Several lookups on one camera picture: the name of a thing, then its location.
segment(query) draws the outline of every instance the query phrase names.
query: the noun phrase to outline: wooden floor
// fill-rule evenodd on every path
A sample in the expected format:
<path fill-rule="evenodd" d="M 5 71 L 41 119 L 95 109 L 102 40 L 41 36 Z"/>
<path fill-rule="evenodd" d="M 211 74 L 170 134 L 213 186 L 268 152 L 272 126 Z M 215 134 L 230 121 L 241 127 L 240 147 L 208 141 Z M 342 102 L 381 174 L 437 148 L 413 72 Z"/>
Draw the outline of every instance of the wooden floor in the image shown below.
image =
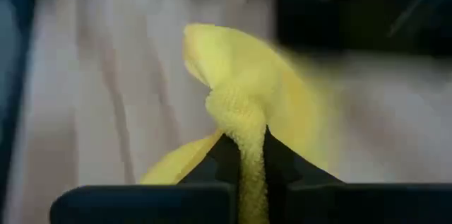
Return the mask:
<path fill-rule="evenodd" d="M 271 41 L 271 4 L 38 0 L 6 223 L 46 223 L 64 191 L 136 183 L 170 150 L 212 133 L 208 89 L 184 68 L 184 26 L 228 25 Z M 428 61 L 360 57 L 332 80 L 342 115 L 325 144 L 343 146 L 340 178 L 452 181 L 452 84 L 438 83 Z"/>

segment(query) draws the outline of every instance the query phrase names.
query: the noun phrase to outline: microfiber towel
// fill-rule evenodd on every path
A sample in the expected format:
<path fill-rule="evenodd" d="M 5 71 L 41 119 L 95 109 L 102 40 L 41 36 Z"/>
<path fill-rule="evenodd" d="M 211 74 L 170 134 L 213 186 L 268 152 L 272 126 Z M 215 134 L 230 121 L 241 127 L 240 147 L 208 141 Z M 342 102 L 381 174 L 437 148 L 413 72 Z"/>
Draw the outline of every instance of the microfiber towel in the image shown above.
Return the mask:
<path fill-rule="evenodd" d="M 241 153 L 239 223 L 268 223 L 263 142 L 272 135 L 317 167 L 328 171 L 317 143 L 326 110 L 307 64 L 291 62 L 265 42 L 241 31 L 194 24 L 185 29 L 188 71 L 210 87 L 206 109 L 218 131 L 169 153 L 142 184 L 176 184 L 199 164 L 221 134 Z"/>

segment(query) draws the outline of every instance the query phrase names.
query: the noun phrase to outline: blurred background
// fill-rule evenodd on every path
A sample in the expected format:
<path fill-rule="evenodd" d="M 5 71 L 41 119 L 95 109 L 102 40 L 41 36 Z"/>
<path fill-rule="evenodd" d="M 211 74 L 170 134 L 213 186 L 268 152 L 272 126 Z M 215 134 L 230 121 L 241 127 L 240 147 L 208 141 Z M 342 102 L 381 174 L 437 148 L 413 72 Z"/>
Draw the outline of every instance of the blurred background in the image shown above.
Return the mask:
<path fill-rule="evenodd" d="M 183 29 L 243 30 L 312 62 L 346 182 L 452 181 L 452 0 L 0 0 L 5 223 L 65 191 L 134 184 L 215 131 Z"/>

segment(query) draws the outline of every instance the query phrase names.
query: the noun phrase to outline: towel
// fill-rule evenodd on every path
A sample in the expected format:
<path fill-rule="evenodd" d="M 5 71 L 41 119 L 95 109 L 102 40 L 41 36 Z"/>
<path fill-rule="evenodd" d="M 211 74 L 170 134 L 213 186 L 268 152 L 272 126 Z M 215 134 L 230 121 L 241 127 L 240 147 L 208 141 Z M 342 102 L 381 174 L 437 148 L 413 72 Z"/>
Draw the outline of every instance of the towel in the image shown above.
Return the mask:
<path fill-rule="evenodd" d="M 142 184 L 176 184 L 199 164 L 221 134 L 241 153 L 239 222 L 268 223 L 263 141 L 272 135 L 328 171 L 328 149 L 316 142 L 326 117 L 325 101 L 306 64 L 279 55 L 265 42 L 231 28 L 188 25 L 184 59 L 188 71 L 211 92 L 206 109 L 218 130 L 165 156 Z"/>

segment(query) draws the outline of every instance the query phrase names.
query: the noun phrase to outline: yellow microfiber towel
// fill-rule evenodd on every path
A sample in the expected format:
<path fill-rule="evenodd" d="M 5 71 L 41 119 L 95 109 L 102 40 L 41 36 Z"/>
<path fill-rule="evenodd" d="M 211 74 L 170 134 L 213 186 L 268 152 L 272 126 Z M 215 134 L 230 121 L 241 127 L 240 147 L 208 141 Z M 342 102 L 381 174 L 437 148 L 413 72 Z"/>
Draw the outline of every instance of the yellow microfiber towel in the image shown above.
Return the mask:
<path fill-rule="evenodd" d="M 218 131 L 168 154 L 141 183 L 176 184 L 225 133 L 241 153 L 239 222 L 268 223 L 263 166 L 267 125 L 274 137 L 328 171 L 326 156 L 331 153 L 316 140 L 326 113 L 319 91 L 302 75 L 301 64 L 293 66 L 265 42 L 231 28 L 188 25 L 184 59 L 189 72 L 211 89 L 206 108 Z"/>

